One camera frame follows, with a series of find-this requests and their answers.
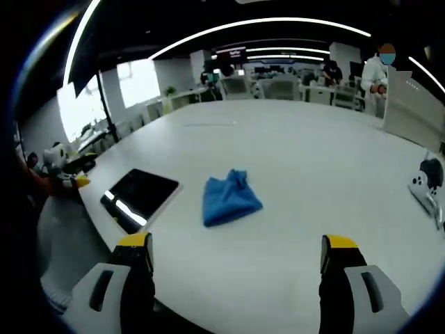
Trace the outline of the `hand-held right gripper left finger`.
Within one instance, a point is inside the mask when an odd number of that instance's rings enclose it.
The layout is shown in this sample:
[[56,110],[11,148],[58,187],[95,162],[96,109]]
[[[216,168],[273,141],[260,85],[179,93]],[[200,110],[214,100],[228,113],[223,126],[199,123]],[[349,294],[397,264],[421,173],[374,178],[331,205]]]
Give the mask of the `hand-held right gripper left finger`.
[[150,232],[122,238],[72,290],[64,321],[73,333],[144,333],[154,311]]

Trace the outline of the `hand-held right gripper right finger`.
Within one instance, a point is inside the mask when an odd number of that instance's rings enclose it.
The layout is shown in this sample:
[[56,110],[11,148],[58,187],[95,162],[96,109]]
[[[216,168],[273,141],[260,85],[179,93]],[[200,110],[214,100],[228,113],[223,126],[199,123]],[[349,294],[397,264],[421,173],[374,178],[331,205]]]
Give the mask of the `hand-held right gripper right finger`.
[[410,318],[399,288],[352,239],[322,236],[320,273],[320,333],[397,333]]

